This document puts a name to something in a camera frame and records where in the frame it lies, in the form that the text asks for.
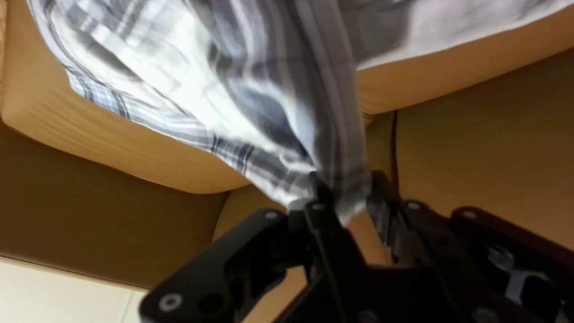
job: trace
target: cloth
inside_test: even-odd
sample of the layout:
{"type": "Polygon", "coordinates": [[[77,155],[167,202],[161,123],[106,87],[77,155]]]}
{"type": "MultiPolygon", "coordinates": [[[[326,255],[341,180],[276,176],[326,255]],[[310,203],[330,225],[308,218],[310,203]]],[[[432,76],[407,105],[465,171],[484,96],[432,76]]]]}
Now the cloth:
{"type": "Polygon", "coordinates": [[[343,223],[364,209],[371,184],[357,69],[443,51],[567,4],[29,0],[79,96],[215,155],[285,207],[316,194],[316,175],[343,223]]]}

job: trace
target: gray checkered cloth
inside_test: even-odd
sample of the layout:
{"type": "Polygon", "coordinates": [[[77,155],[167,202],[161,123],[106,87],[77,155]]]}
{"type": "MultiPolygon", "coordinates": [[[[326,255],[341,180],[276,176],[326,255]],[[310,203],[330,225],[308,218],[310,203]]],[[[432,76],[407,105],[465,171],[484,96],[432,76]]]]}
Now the gray checkered cloth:
{"type": "Polygon", "coordinates": [[[369,194],[355,69],[513,29],[574,0],[29,0],[84,99],[208,151],[289,207],[316,175],[369,194]]]}

